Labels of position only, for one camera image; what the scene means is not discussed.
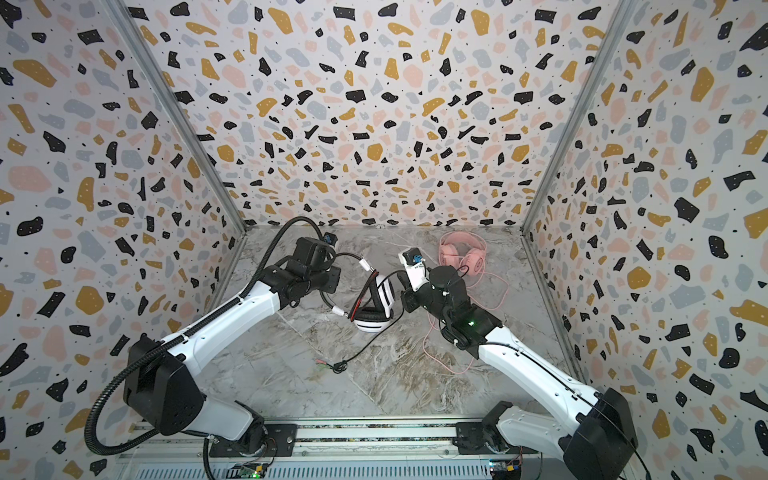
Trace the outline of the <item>white black headphones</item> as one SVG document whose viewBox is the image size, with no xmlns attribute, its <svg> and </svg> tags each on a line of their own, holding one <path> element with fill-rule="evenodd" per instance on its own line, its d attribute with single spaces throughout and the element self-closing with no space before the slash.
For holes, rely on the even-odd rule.
<svg viewBox="0 0 768 480">
<path fill-rule="evenodd" d="M 347 318 L 360 331 L 381 333 L 395 322 L 396 303 L 394 288 L 387 276 L 381 276 L 368 261 L 357 254 L 338 252 L 336 257 L 350 257 L 368 273 L 363 287 L 352 307 L 345 310 L 333 303 L 325 292 L 320 292 L 323 303 L 337 316 Z"/>
</svg>

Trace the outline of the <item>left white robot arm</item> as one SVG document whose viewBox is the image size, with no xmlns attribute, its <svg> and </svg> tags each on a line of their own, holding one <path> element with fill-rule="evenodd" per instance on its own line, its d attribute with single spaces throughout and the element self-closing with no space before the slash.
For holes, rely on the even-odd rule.
<svg viewBox="0 0 768 480">
<path fill-rule="evenodd" d="M 161 435 L 191 431 L 232 443 L 250 456 L 264 450 L 264 419 L 251 408 L 203 393 L 196 382 L 205 366 L 251 327 L 305 296 L 332 293 L 340 270 L 336 252 L 319 239 L 302 237 L 294 252 L 265 267 L 255 283 L 221 308 L 166 337 L 170 348 L 128 375 L 123 399 Z"/>
</svg>

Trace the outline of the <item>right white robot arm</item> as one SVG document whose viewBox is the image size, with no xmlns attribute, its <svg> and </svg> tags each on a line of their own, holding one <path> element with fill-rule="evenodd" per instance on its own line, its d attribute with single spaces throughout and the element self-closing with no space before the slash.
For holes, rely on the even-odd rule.
<svg viewBox="0 0 768 480">
<path fill-rule="evenodd" d="M 494 314 L 473 302 L 451 266 L 406 265 L 403 307 L 432 315 L 443 338 L 495 368 L 546 410 L 527 413 L 499 403 L 485 418 L 493 449 L 521 446 L 562 461 L 577 479 L 619 479 L 637 455 L 638 439 L 627 399 L 559 370 L 529 349 Z"/>
</svg>

